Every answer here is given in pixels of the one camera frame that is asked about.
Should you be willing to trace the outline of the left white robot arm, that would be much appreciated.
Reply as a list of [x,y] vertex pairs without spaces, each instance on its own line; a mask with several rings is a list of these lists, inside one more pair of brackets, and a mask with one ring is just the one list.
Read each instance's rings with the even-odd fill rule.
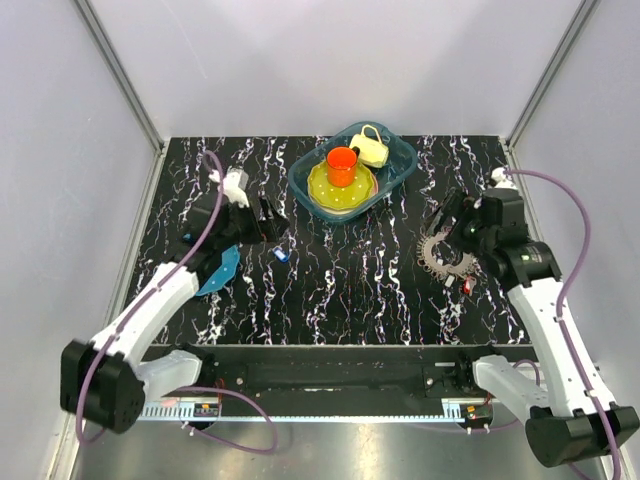
[[268,198],[260,208],[218,198],[192,207],[177,243],[139,295],[87,342],[71,341],[60,360],[60,407],[78,421],[124,433],[144,405],[186,388],[196,396],[215,386],[211,357],[196,347],[144,356],[168,321],[223,268],[238,244],[276,243],[289,227]]

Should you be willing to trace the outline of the blue key tag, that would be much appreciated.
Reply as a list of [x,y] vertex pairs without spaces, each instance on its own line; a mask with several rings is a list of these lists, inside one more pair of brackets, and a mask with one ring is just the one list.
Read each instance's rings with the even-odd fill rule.
[[289,255],[280,247],[275,247],[273,254],[280,262],[285,263],[289,260]]

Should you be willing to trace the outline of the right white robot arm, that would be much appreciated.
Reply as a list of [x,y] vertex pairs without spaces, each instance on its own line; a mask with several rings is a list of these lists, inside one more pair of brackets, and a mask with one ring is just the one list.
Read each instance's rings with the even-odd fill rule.
[[591,361],[561,295],[565,284],[555,257],[530,236],[520,193],[489,188],[474,198],[453,188],[426,227],[497,280],[525,325],[545,380],[537,385],[488,347],[454,371],[457,390],[470,397],[484,390],[507,407],[542,465],[608,456],[619,475],[619,449],[638,431],[639,416],[618,404]]

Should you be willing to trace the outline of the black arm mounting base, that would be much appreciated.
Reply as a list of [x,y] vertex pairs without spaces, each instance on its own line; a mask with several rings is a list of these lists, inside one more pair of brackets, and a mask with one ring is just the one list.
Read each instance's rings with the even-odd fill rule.
[[386,396],[393,403],[478,398],[471,363],[505,354],[472,346],[207,346],[201,373],[183,388],[218,387],[257,396],[329,394]]

